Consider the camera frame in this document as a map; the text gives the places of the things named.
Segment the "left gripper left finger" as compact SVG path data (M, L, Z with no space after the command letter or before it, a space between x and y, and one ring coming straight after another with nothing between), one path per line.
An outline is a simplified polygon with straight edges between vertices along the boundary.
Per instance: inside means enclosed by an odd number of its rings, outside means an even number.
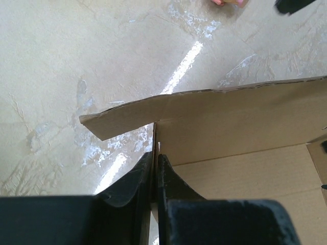
M147 244L152 154L96 195L2 197L1 244Z

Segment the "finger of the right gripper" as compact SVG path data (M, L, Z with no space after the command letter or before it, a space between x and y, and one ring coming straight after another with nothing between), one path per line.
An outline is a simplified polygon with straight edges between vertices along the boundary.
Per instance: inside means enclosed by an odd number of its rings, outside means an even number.
M315 0L276 0L274 6L279 14L292 15L314 1Z

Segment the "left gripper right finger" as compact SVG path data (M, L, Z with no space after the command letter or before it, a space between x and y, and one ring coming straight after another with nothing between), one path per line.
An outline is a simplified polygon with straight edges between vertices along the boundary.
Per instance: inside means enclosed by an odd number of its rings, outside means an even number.
M273 200L207 200L157 158L160 244L300 244L285 208Z

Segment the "brown cardboard box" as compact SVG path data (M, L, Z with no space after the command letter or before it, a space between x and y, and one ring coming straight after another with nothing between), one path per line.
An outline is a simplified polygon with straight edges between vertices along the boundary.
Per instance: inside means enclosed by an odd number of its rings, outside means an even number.
M82 115L100 140L154 124L153 149L209 199L273 199L326 244L326 77L165 94Z

